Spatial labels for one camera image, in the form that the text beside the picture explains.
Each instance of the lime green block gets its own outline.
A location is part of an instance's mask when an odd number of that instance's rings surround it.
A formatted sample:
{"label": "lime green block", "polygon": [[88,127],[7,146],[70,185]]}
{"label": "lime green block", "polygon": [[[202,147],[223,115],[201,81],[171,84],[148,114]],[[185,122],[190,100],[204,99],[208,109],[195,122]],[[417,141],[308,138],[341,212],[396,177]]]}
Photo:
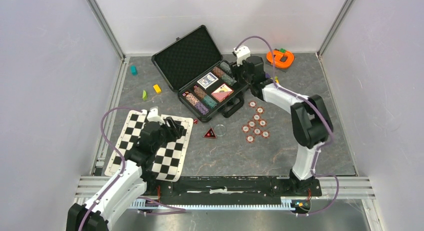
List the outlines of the lime green block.
{"label": "lime green block", "polygon": [[143,100],[145,101],[147,99],[147,92],[146,90],[143,90]]}

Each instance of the yellow block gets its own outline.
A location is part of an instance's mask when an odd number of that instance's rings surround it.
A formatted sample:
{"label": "yellow block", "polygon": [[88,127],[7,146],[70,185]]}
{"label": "yellow block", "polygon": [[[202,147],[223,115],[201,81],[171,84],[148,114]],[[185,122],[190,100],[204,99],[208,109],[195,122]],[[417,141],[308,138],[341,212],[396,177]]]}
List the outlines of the yellow block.
{"label": "yellow block", "polygon": [[157,93],[157,94],[162,93],[162,90],[161,90],[161,88],[159,87],[159,85],[155,84],[155,85],[153,86],[153,88],[154,88],[154,90],[156,91],[156,93]]}

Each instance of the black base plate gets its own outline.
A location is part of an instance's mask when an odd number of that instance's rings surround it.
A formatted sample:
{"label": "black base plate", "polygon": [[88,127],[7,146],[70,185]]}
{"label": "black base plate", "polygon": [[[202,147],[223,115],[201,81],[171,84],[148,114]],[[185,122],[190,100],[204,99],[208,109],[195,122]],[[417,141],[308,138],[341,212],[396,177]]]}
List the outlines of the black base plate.
{"label": "black base plate", "polygon": [[[278,205],[281,197],[322,196],[320,181],[313,179],[304,190],[290,189],[281,176],[183,176],[177,182],[158,181],[160,201],[167,205]],[[231,194],[213,193],[226,189]]]}

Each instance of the black and white checkerboard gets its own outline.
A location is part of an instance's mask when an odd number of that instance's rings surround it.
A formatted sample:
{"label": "black and white checkerboard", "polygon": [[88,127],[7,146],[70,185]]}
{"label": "black and white checkerboard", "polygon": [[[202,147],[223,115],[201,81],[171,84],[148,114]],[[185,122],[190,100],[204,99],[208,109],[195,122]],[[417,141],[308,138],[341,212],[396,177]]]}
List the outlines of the black and white checkerboard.
{"label": "black and white checkerboard", "polygon": [[[133,147],[133,144],[139,138],[140,132],[145,123],[147,110],[141,112],[131,110],[126,118],[125,125],[116,142],[116,148],[122,154]],[[161,115],[162,118],[172,117],[173,120],[184,127],[184,131],[180,139],[176,142],[165,143],[156,152],[152,171],[157,174],[158,180],[176,182],[180,178],[183,170],[186,150],[189,145],[190,135],[192,133],[193,119],[185,117],[177,117],[171,115]],[[110,157],[107,169],[104,172],[107,176],[113,176],[121,166],[121,158],[116,151],[113,151]]]}

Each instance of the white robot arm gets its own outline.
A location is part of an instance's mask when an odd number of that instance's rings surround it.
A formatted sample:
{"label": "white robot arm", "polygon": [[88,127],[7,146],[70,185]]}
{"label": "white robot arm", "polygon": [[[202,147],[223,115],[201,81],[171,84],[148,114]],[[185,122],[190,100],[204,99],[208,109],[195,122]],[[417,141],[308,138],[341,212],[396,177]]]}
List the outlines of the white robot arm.
{"label": "white robot arm", "polygon": [[93,203],[96,205],[87,215],[84,230],[112,230],[118,218],[134,202],[143,195],[148,182],[155,179],[151,167],[156,151],[164,143],[175,142],[181,138],[184,127],[174,122],[171,117],[165,120],[158,114],[158,108],[153,107],[147,114],[140,138],[128,150],[124,157],[125,169],[121,168],[109,181],[83,205],[75,203],[68,211],[66,231],[79,229],[83,217]]}
{"label": "white robot arm", "polygon": [[293,134],[298,142],[298,149],[290,177],[295,177],[301,186],[303,181],[310,180],[312,173],[315,173],[315,170],[311,170],[314,155],[316,152],[320,152],[317,151],[317,148],[327,140],[329,135],[323,123],[315,116],[316,113],[305,104],[302,98],[310,100],[315,105],[333,130],[333,124],[323,99],[319,95],[309,97],[293,91],[288,94],[279,90],[279,87],[282,87],[266,77],[262,58],[251,56],[248,47],[240,46],[238,49],[234,49],[233,54],[237,57],[232,67],[235,78],[247,82],[255,97],[275,104],[291,114]]}

